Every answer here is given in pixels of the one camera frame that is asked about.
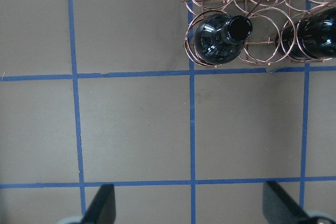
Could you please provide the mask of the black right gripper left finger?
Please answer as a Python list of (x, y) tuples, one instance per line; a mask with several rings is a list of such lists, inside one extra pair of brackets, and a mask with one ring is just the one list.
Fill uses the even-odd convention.
[(114, 223), (116, 220), (115, 193), (113, 184), (100, 186), (81, 223)]

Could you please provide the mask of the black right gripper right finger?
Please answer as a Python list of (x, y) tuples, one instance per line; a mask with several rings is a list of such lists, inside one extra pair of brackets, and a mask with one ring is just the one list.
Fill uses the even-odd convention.
[(262, 190), (267, 223), (309, 223), (310, 217), (276, 181), (264, 182)]

